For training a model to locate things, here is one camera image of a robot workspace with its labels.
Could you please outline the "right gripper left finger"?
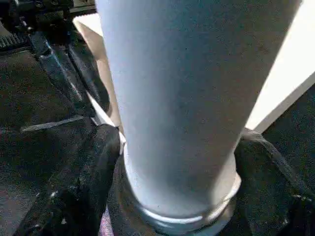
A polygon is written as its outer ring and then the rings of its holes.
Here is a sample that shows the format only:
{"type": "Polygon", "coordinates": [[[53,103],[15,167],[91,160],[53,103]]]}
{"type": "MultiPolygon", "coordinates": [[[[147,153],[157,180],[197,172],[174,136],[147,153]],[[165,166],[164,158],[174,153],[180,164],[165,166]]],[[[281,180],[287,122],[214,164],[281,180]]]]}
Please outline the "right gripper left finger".
{"type": "Polygon", "coordinates": [[[119,128],[93,130],[78,154],[52,176],[24,218],[26,236],[96,236],[118,157],[119,128]]]}

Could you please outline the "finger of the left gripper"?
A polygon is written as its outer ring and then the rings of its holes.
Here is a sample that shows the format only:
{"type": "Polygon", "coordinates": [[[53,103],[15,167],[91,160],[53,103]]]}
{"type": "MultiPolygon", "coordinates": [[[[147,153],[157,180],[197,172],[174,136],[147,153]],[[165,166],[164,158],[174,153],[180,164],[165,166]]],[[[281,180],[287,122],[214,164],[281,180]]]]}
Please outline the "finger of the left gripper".
{"type": "Polygon", "coordinates": [[[68,45],[68,56],[77,70],[84,87],[107,112],[110,107],[108,91],[100,79],[96,60],[87,45],[68,45]]]}
{"type": "Polygon", "coordinates": [[[38,60],[50,82],[67,98],[76,114],[93,117],[94,108],[68,55],[64,51],[47,51],[38,60]]]}

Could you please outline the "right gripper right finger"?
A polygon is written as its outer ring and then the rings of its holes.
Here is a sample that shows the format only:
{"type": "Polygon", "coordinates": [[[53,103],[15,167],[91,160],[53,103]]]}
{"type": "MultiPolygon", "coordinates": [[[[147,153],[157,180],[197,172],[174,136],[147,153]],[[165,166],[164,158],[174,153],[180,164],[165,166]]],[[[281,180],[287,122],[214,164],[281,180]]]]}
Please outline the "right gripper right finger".
{"type": "Polygon", "coordinates": [[[253,236],[313,236],[315,193],[260,133],[244,129],[234,151],[241,216],[253,236]]]}

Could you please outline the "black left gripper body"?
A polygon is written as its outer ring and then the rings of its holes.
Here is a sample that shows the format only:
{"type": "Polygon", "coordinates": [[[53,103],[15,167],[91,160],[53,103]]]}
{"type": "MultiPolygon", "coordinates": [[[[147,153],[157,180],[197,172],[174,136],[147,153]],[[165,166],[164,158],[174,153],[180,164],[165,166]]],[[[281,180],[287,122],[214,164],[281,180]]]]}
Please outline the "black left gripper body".
{"type": "Polygon", "coordinates": [[[0,2],[0,51],[27,45],[26,34],[38,28],[40,16],[69,11],[72,0],[2,0],[0,2]]]}

